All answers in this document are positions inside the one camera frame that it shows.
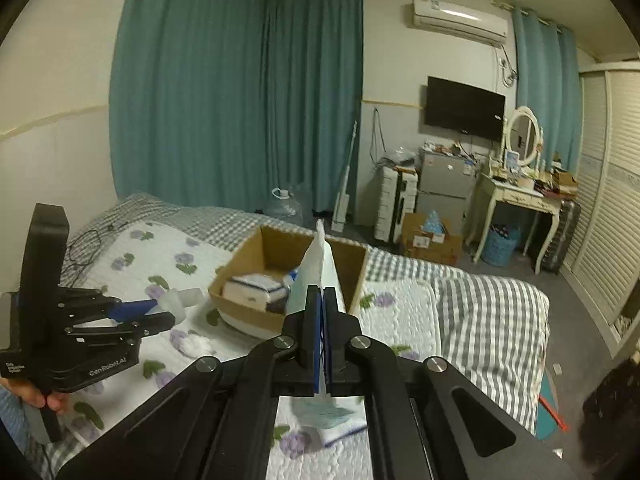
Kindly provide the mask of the person's left hand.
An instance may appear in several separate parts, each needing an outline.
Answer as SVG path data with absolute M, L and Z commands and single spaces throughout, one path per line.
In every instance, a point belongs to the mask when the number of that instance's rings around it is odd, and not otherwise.
M 70 396 L 66 393 L 51 392 L 43 394 L 32 382 L 26 379 L 1 378 L 1 385 L 35 408 L 50 408 L 63 414 L 70 404 Z

